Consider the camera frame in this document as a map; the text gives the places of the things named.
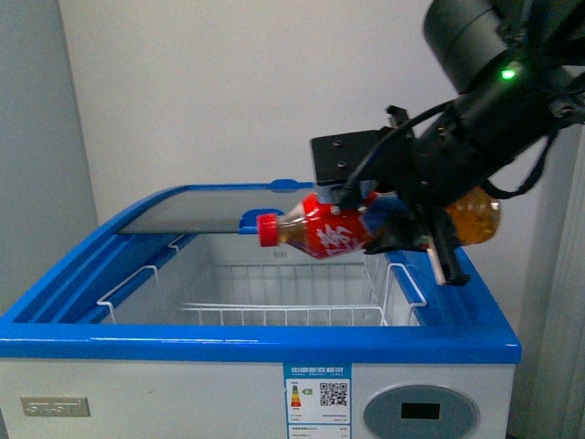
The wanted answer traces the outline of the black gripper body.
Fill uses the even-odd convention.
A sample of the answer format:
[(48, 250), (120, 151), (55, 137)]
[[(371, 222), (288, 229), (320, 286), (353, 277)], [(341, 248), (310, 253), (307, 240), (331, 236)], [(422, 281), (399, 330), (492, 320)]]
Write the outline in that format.
[(346, 201), (374, 180), (412, 207), (440, 213), (480, 187), (492, 172), (492, 155), (474, 141), (452, 105), (437, 105), (408, 119), (379, 140), (346, 181)]

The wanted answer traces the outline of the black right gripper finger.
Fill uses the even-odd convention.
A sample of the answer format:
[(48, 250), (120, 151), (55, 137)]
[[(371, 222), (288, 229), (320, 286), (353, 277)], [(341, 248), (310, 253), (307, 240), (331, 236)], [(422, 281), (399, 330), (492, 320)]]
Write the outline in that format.
[(407, 217), (389, 217), (375, 238), (365, 246), (365, 253), (368, 255), (427, 250), (428, 238), (421, 233), (419, 224)]

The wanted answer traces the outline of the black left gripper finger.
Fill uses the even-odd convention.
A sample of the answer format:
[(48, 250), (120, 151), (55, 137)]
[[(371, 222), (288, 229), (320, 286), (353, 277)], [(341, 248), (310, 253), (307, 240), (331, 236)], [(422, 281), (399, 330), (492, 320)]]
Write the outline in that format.
[(430, 237), (427, 253), (437, 284), (465, 285), (470, 276), (463, 272), (455, 254), (460, 243), (451, 218), (448, 214), (423, 214), (422, 219)]

